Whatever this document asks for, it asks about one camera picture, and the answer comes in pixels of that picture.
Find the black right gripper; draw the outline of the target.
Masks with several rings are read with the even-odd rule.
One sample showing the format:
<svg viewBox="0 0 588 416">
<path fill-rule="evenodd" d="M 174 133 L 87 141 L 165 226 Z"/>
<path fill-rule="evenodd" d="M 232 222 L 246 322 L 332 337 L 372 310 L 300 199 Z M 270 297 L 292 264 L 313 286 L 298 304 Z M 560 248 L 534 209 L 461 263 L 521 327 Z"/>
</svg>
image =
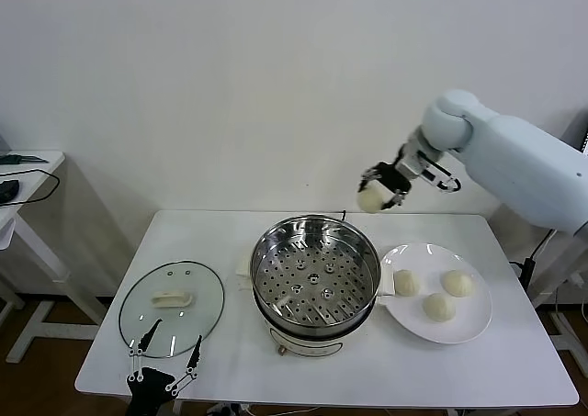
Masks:
<svg viewBox="0 0 588 416">
<path fill-rule="evenodd" d="M 390 200 L 381 205 L 382 210 L 401 206 L 404 201 L 404 194 L 408 194 L 412 188 L 409 179 L 402 175 L 393 164 L 384 162 L 377 163 L 361 175 L 358 190 L 364 191 L 372 181 L 378 181 L 391 193 L 394 193 Z"/>
</svg>

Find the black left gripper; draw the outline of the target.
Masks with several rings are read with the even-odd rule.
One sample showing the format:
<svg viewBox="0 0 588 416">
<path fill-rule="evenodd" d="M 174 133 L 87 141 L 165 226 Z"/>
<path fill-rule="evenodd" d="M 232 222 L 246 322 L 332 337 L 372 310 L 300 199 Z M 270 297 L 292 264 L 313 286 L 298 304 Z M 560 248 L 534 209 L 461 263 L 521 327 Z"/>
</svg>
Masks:
<svg viewBox="0 0 588 416">
<path fill-rule="evenodd" d="M 165 403 L 172 401 L 173 396 L 177 396 L 198 376 L 197 367 L 203 339 L 201 335 L 187 362 L 184 375 L 179 379 L 175 380 L 173 375 L 154 368 L 142 368 L 143 357 L 162 322 L 163 320 L 158 318 L 138 341 L 133 340 L 130 344 L 130 373 L 127 376 L 127 385 L 131 400 L 127 416 L 155 416 Z"/>
</svg>

